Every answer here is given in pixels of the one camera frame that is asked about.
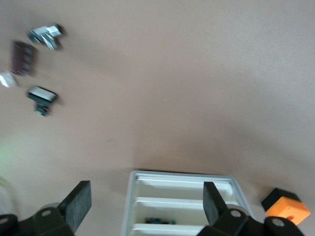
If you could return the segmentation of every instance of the white tray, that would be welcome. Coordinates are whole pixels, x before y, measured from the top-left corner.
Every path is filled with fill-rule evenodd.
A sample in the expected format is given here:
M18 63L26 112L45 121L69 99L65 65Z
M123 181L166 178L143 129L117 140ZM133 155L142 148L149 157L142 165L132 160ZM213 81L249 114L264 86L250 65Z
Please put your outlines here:
M122 236L195 236L208 224L203 210L203 183L213 182L225 203L253 217L234 177L149 171L130 174ZM176 225L145 224L154 217Z

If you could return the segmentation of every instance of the orange block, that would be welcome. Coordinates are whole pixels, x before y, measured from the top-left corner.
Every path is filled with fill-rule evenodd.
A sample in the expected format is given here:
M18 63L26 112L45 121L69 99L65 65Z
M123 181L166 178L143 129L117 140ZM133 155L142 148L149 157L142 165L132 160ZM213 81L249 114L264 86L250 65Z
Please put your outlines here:
M292 221L298 225L311 212L307 209L303 202L293 200L287 197L280 197L267 211L267 216L278 216Z

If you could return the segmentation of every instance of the orange and black object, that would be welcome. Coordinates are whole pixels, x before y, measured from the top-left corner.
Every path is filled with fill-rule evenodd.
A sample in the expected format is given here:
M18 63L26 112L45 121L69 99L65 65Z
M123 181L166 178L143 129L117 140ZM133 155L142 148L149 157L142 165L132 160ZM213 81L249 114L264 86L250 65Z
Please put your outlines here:
M295 225L301 223L311 214L295 193L279 188L275 188L261 204L267 216L283 217Z

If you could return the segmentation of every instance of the beige surface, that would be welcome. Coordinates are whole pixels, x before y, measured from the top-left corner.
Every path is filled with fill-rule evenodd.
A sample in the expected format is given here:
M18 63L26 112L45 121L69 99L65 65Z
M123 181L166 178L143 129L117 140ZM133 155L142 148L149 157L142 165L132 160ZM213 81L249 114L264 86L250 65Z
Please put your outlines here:
M119 235L128 175L146 168L233 175L258 219L274 187L315 211L314 1L2 0L0 70L50 22L62 50L36 45L33 77L0 87L4 210L26 218L90 179L77 236ZM60 95L48 118L33 85Z

